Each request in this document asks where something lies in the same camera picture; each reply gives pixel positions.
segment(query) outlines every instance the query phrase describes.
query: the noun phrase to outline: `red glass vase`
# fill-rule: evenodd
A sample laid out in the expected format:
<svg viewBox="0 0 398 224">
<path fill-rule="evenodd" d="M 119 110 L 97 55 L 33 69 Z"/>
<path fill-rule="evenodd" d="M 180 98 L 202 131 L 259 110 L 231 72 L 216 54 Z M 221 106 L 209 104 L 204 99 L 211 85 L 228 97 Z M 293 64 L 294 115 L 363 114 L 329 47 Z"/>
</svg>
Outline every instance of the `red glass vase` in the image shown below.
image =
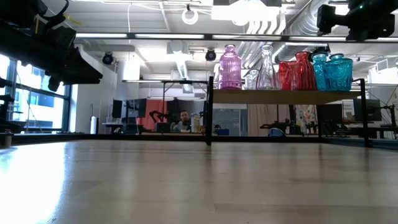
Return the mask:
<svg viewBox="0 0 398 224">
<path fill-rule="evenodd" d="M 287 62 L 279 62 L 279 80 L 281 90 L 290 90 L 291 79 Z"/>
<path fill-rule="evenodd" d="M 308 61 L 308 52 L 297 52 L 297 63 L 294 73 L 292 90 L 317 90 L 314 69 Z"/>
<path fill-rule="evenodd" d="M 295 86 L 298 84 L 301 86 L 301 80 L 300 83 L 297 83 L 298 80 L 295 77 L 296 63 L 296 61 L 287 62 L 287 75 L 290 77 L 290 90 L 294 90 Z"/>
</svg>

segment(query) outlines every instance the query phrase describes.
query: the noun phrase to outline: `pink glass vase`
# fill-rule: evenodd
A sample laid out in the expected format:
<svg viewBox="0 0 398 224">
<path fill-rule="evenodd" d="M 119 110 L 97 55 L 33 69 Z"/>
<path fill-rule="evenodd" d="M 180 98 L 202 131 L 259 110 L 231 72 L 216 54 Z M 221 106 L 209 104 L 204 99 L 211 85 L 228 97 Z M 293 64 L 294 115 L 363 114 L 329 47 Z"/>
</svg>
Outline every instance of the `pink glass vase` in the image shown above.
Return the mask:
<svg viewBox="0 0 398 224">
<path fill-rule="evenodd" d="M 308 60 L 308 52 L 297 52 L 295 66 L 295 85 L 293 90 L 317 90 L 314 69 Z"/>
<path fill-rule="evenodd" d="M 235 45 L 226 45 L 225 53 L 220 58 L 219 90 L 242 89 L 241 65 L 242 60 L 235 52 Z"/>
</svg>

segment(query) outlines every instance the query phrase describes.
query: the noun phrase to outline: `computer monitor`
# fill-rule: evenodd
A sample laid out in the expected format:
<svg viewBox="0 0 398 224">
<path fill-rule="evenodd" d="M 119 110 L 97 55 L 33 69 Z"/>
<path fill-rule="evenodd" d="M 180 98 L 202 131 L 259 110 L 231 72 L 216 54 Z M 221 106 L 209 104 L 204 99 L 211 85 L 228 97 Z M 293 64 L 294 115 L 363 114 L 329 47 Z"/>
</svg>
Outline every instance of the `computer monitor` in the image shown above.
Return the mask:
<svg viewBox="0 0 398 224">
<path fill-rule="evenodd" d="M 145 118 L 147 99 L 126 100 L 128 118 Z"/>
<path fill-rule="evenodd" d="M 113 100 L 113 106 L 112 106 L 112 117 L 113 118 L 121 118 L 122 117 L 122 105 L 123 105 L 123 101 Z"/>
<path fill-rule="evenodd" d="M 380 100 L 366 100 L 366 108 L 368 109 L 368 121 L 382 121 Z M 354 115 L 355 121 L 362 121 L 362 101 L 354 99 Z"/>
<path fill-rule="evenodd" d="M 319 105 L 317 113 L 320 113 L 321 122 L 334 121 L 337 124 L 343 123 L 343 105 Z"/>
</svg>

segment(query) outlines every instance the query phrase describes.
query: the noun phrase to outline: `security camera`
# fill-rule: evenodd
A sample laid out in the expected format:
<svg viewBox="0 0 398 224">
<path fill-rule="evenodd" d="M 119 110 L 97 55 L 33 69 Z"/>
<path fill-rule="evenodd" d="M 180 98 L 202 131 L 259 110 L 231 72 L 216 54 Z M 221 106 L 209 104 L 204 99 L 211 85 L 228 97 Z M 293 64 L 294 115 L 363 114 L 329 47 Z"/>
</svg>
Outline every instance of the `security camera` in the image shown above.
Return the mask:
<svg viewBox="0 0 398 224">
<path fill-rule="evenodd" d="M 105 65 L 111 65 L 113 62 L 113 56 L 112 56 L 112 52 L 106 52 L 104 57 L 102 58 L 102 62 Z"/>
<path fill-rule="evenodd" d="M 205 58 L 208 62 L 216 60 L 216 52 L 214 52 L 214 49 L 208 49 Z"/>
</svg>

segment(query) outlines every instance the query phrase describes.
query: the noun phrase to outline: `clear glass vase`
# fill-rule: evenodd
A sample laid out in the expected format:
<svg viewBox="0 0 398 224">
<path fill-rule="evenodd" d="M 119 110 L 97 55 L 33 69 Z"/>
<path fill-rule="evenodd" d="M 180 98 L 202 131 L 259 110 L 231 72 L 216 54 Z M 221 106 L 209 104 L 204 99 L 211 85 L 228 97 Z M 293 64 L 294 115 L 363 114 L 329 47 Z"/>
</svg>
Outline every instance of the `clear glass vase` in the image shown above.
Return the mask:
<svg viewBox="0 0 398 224">
<path fill-rule="evenodd" d="M 235 52 L 235 45 L 225 46 L 225 53 L 220 58 L 220 74 L 218 89 L 220 90 L 241 90 L 241 66 L 242 60 Z"/>
<path fill-rule="evenodd" d="M 264 45 L 261 47 L 262 65 L 259 75 L 257 76 L 257 90 L 280 90 L 279 77 L 272 66 L 272 46 Z"/>
<path fill-rule="evenodd" d="M 245 90 L 255 90 L 256 89 L 256 78 L 259 74 L 258 70 L 250 70 L 246 75 L 244 89 Z"/>
<path fill-rule="evenodd" d="M 325 64 L 331 91 L 350 91 L 353 81 L 353 61 L 343 54 L 330 56 Z"/>
</svg>

